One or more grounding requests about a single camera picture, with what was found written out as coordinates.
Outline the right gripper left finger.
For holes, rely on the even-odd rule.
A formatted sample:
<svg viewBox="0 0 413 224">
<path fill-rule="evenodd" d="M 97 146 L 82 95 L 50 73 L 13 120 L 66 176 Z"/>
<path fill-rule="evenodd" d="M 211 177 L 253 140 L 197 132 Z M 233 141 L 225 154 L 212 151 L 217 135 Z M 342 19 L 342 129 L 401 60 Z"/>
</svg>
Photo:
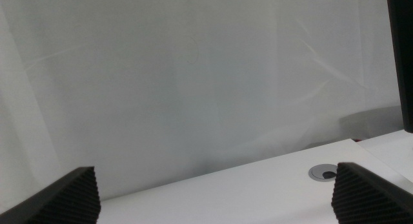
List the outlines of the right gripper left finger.
<svg viewBox="0 0 413 224">
<path fill-rule="evenodd" d="M 94 167 L 79 167 L 1 214 L 3 224 L 96 224 L 101 202 Z"/>
</svg>

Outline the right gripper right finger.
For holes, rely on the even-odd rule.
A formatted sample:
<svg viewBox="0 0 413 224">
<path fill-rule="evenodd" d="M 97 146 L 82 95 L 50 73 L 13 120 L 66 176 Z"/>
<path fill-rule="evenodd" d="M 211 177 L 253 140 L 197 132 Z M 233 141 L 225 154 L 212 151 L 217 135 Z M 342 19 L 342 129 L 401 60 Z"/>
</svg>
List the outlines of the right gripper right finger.
<svg viewBox="0 0 413 224">
<path fill-rule="evenodd" d="M 331 206 L 339 224 L 412 224 L 412 194 L 356 163 L 339 163 Z"/>
</svg>

